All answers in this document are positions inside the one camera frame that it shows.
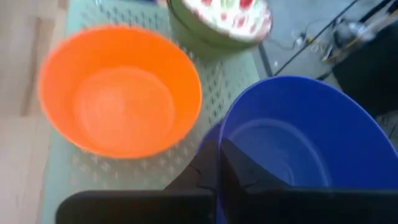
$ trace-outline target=plastic bowl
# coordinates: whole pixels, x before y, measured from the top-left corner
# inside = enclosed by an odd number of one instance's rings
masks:
[[[296,187],[396,189],[397,153],[370,115],[344,93],[280,76],[246,89],[220,136]]]
[[[196,56],[214,59],[233,55],[248,49],[248,47],[237,48],[222,46],[212,43],[208,39],[201,38],[199,35],[194,34],[183,24],[182,20],[174,14],[171,0],[168,0],[167,3],[169,5],[169,20],[173,36]]]
[[[202,21],[199,15],[194,14],[182,0],[170,0],[174,14],[183,21],[185,27],[189,27],[191,33],[211,41],[213,44],[222,47],[250,48],[255,47],[264,40],[268,33],[254,40],[239,40],[230,37],[227,33],[211,27]]]
[[[201,85],[190,59],[155,32],[101,27],[74,35],[41,68],[39,98],[76,146],[113,158],[166,150],[192,128]]]

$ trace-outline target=black object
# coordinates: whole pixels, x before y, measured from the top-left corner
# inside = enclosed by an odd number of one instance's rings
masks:
[[[333,67],[340,87],[371,116],[398,110],[398,22]]]
[[[228,223],[398,223],[398,192],[292,187],[226,139],[220,156]]]
[[[214,223],[217,143],[205,141],[165,190],[91,191],[67,198],[57,224]],[[224,139],[221,205],[228,223],[398,223],[398,192],[300,189],[278,179]]]
[[[205,141],[190,165],[165,190],[88,191],[68,197],[56,224],[215,223],[215,141]]]

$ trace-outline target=floor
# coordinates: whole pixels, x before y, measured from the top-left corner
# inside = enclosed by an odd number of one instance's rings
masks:
[[[289,45],[294,39],[292,32],[294,35],[310,21],[325,18],[308,30],[316,34],[351,1],[269,0],[274,15],[271,37]],[[349,14],[359,17],[378,1],[360,0]],[[63,38],[66,2],[0,1],[0,177],[7,183],[0,189],[0,223],[39,222],[50,125],[40,112],[35,81],[46,52]],[[264,44],[273,71],[297,50],[281,50],[267,41]],[[318,75],[328,69],[318,59],[319,55],[307,49],[281,74]],[[260,69],[261,78],[265,78],[264,68]]]
[[[58,0],[0,2],[0,223],[37,223],[50,125],[35,81],[65,10]]]

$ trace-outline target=green container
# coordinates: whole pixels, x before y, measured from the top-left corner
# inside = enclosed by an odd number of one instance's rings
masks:
[[[174,14],[170,5],[169,20],[173,36],[188,50],[191,50],[196,56],[201,58],[223,58],[247,50],[247,48],[242,49],[215,45],[214,43],[208,42],[206,39],[202,39],[196,34],[193,34],[191,30],[181,23],[181,20]]]
[[[258,42],[245,42],[232,39],[225,34],[214,30],[206,25],[203,21],[199,20],[182,2],[182,0],[169,0],[169,7],[174,14],[183,21],[185,27],[188,27],[192,34],[195,34],[202,39],[206,39],[215,45],[223,47],[233,47],[239,49],[247,49],[258,45]]]

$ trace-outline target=blue bucket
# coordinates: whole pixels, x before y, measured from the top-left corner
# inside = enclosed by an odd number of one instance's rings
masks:
[[[220,138],[293,186],[398,188],[397,153],[377,123],[344,93],[309,78],[249,87],[227,112]]]

